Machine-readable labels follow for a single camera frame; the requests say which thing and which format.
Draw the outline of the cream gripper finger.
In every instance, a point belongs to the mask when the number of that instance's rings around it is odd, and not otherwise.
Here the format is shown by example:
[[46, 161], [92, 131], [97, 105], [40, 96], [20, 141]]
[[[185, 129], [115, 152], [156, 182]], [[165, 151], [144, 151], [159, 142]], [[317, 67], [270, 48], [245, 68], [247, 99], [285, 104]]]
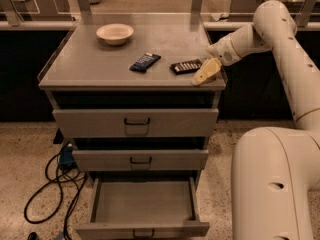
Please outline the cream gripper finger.
[[195, 75], [193, 76], [191, 83], [194, 86], [199, 86], [212, 78], [212, 75], [207, 74], [206, 72], [197, 71]]

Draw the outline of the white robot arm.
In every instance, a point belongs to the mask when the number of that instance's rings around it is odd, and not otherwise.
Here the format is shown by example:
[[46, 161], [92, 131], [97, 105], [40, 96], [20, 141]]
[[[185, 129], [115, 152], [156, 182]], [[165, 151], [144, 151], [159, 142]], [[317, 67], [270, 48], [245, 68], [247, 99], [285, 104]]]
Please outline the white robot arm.
[[233, 240], [314, 240], [308, 194], [320, 182], [320, 70], [296, 39], [297, 23], [280, 1], [259, 5], [250, 23], [208, 48], [201, 85], [252, 54], [270, 53], [288, 103], [291, 128], [246, 132], [232, 156]]

